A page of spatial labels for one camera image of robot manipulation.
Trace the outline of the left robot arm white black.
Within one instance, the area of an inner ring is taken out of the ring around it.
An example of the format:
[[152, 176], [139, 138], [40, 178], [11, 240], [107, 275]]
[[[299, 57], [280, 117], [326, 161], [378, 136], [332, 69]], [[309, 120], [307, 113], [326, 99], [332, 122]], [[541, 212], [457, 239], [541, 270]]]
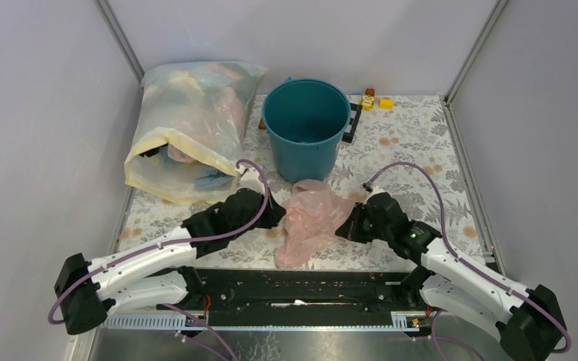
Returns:
[[178, 268], [252, 229], [275, 228], [285, 214], [272, 196], [243, 188], [142, 246], [92, 260], [76, 253], [64, 261], [53, 286], [57, 300], [48, 321], [79, 335], [120, 311], [163, 303], [196, 308], [204, 292], [200, 279]]

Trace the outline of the pink plastic trash bag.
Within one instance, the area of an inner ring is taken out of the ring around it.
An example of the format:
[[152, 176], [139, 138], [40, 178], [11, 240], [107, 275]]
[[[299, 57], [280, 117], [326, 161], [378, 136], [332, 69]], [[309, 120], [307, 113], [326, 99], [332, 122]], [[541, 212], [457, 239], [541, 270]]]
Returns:
[[275, 265], [302, 267], [317, 252], [338, 241], [335, 231], [348, 219], [354, 205], [321, 180], [295, 183], [291, 197], [283, 204], [286, 237], [275, 251]]

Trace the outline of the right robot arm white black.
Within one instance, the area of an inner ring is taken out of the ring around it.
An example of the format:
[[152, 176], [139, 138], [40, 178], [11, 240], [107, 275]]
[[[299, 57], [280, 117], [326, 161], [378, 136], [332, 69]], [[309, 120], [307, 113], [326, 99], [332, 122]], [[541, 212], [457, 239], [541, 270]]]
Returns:
[[564, 337], [567, 328], [553, 291], [542, 284], [531, 289], [474, 262], [446, 244], [437, 229], [410, 220], [386, 192], [357, 203], [336, 235], [357, 243], [384, 241], [414, 262], [403, 280], [405, 306], [448, 311], [488, 333], [513, 360], [545, 360]]

